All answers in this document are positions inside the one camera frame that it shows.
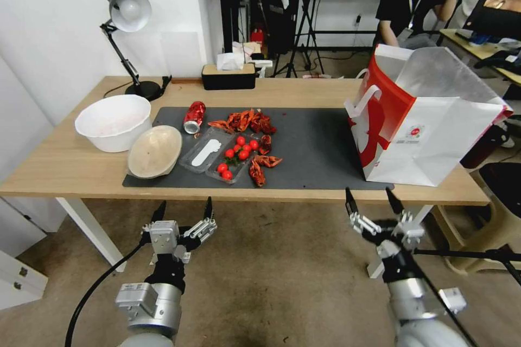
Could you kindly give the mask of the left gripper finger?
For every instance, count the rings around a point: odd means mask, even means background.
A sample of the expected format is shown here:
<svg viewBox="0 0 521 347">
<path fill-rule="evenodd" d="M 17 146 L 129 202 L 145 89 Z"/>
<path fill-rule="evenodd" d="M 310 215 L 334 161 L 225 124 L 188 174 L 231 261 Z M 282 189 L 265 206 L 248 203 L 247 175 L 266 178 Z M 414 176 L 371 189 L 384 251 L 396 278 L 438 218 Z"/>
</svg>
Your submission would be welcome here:
<svg viewBox="0 0 521 347">
<path fill-rule="evenodd" d="M 195 250 L 210 238 L 216 229 L 212 198 L 208 197 L 203 219 L 183 233 L 183 245 L 186 250 Z"/>
<path fill-rule="evenodd" d="M 151 220 L 142 227 L 142 233 L 150 232 L 150 228 L 158 221 L 162 221 L 166 212 L 167 201 L 162 201 L 159 207 L 153 212 Z"/>
</svg>

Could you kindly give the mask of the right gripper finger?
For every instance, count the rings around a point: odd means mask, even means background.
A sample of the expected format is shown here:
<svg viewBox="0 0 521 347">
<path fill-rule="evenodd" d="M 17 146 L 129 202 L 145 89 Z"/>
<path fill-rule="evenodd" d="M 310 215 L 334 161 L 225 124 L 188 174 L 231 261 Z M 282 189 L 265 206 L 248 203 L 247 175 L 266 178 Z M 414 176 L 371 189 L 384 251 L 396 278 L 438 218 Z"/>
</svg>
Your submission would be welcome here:
<svg viewBox="0 0 521 347">
<path fill-rule="evenodd" d="M 402 202 L 390 188 L 385 188 L 385 191 L 391 209 L 397 217 L 397 224 L 391 233 L 392 237 L 396 238 L 405 249 L 415 249 L 424 236 L 424 228 L 419 222 L 414 221 L 412 214 L 405 210 Z"/>
<path fill-rule="evenodd" d="M 360 214 L 356 201 L 349 187 L 345 188 L 345 207 L 348 213 L 350 224 L 359 234 L 363 233 L 376 236 L 379 233 L 379 225 Z"/>
</svg>

